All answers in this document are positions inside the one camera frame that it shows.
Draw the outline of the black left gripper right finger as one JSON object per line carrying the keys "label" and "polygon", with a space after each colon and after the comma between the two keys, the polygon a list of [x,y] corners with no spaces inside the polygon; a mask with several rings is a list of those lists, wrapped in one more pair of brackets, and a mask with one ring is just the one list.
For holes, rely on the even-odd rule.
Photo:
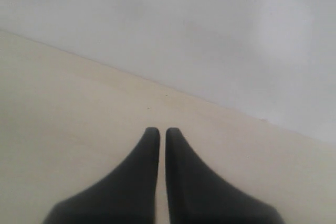
{"label": "black left gripper right finger", "polygon": [[283,223],[268,205],[226,182],[178,128],[166,131],[165,177],[171,223]]}

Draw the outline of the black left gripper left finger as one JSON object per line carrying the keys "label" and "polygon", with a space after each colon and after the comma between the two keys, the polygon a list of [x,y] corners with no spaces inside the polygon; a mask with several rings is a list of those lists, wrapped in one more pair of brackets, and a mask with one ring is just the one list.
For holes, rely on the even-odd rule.
{"label": "black left gripper left finger", "polygon": [[56,204],[44,223],[154,223],[159,152],[159,130],[149,127],[111,173]]}

